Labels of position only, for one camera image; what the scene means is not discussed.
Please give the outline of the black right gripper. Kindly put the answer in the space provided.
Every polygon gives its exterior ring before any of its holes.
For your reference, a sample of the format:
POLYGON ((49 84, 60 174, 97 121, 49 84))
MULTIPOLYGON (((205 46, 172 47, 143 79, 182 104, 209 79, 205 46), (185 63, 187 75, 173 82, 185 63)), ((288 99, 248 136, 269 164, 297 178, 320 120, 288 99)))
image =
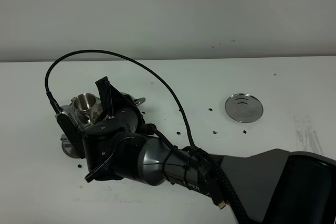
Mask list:
POLYGON ((135 133, 144 124, 138 105, 138 99, 122 93, 124 98, 117 101, 112 93, 108 77, 95 82, 100 96, 103 112, 95 124, 86 128, 87 134, 111 134, 115 132, 135 133))

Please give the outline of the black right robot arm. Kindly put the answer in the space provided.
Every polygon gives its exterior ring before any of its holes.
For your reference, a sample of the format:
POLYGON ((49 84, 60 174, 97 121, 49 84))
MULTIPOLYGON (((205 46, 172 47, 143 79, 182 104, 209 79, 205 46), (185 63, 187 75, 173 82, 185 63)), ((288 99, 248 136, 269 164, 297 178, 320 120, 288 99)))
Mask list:
POLYGON ((334 160, 281 149, 250 157, 179 149, 146 124, 107 78, 96 86, 103 113, 83 135, 87 182, 170 182, 211 198, 219 208, 230 206, 238 223, 335 223, 334 160))

